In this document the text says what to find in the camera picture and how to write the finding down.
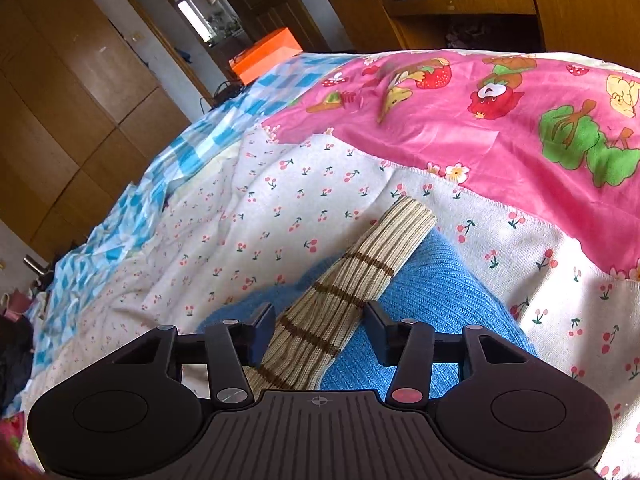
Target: bed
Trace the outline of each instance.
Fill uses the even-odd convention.
[[[205,115],[56,267],[27,412],[160,324],[191,333],[343,251],[406,194],[539,356],[596,390],[597,471],[640,474],[640,74],[572,54],[302,54]],[[207,395],[202,367],[183,383]],[[25,434],[24,460],[37,463]]]

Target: ribbed beige fabric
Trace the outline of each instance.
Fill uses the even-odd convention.
[[[436,224],[423,204],[395,202],[302,297],[280,315],[257,368],[245,368],[254,394],[265,388],[314,390],[391,278]]]

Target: pink cartoon print fabric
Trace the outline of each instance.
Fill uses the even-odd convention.
[[[373,55],[263,125],[279,143],[324,133],[446,177],[557,225],[601,269],[630,277],[640,258],[639,91],[640,78],[562,60]]]

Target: blue and white plaid fabric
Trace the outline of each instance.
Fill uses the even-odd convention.
[[[51,364],[60,346],[74,336],[79,314],[100,293],[120,262],[152,237],[169,194],[257,121],[276,113],[353,57],[300,54],[281,63],[238,97],[193,123],[160,153],[140,184],[129,184],[87,243],[56,265],[47,318],[34,341],[32,376]]]

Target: ribbed blue knit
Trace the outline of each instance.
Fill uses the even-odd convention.
[[[276,314],[291,306],[336,258],[328,258],[293,285],[258,290],[243,301],[223,307],[204,320],[198,330],[223,319],[245,320],[263,302]],[[460,333],[466,324],[481,324],[532,354],[535,350],[504,305],[462,264],[455,248],[433,230],[391,280],[380,303],[392,319],[414,318],[437,332]],[[377,389],[384,398],[395,367],[382,367],[361,325],[327,370],[323,390]],[[442,396],[458,383],[456,365],[433,365],[430,397]]]

